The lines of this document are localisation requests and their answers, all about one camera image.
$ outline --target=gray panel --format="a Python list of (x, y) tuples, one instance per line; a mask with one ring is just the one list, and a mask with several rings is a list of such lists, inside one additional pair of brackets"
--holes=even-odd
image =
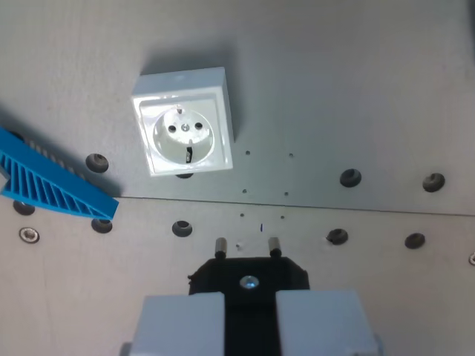
[[(2, 0), (0, 123), (77, 168), (103, 154), (89, 179), (123, 197), (475, 214), (471, 3)], [(214, 66), (235, 168), (151, 179), (137, 77)], [(347, 168), (358, 187), (339, 185)]]
[[(2, 356), (119, 356), (143, 298), (188, 294), (187, 276), (218, 237), (228, 257), (267, 256), (279, 237), (312, 290), (355, 289), (387, 356), (474, 354), (472, 217), (121, 199), (111, 233), (98, 234), (88, 219), (42, 209), (21, 217), (4, 197), (0, 211)], [(172, 234), (178, 219), (193, 225), (190, 237)], [(20, 240), (23, 226), (39, 243)], [(345, 244), (326, 241), (334, 228), (348, 231)], [(405, 248), (417, 231), (425, 245)]]

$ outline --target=electrical outlet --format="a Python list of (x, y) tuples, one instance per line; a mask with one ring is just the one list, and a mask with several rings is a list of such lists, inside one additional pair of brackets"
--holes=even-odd
[(132, 102), (150, 175), (232, 168), (223, 67), (141, 76)]

